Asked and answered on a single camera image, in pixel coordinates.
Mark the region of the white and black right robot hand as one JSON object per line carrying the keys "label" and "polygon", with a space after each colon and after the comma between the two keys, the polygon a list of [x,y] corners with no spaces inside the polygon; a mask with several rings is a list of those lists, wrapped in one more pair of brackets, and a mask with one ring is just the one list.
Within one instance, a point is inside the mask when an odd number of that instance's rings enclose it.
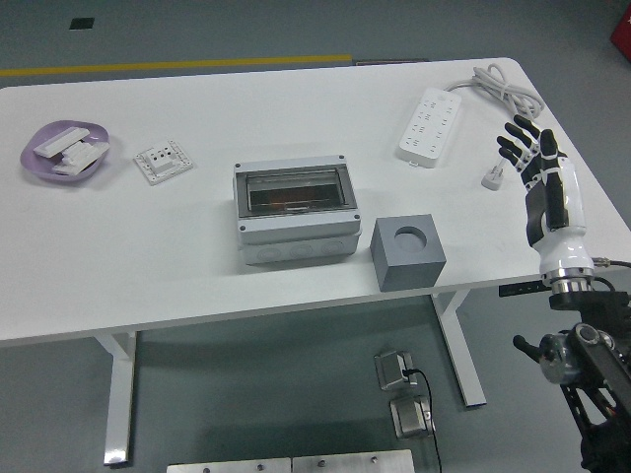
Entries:
{"label": "white and black right robot hand", "polygon": [[587,223],[576,174],[550,129],[516,115],[497,138],[499,154],[519,174],[526,189],[526,239],[539,255],[546,282],[594,274],[584,237]]}

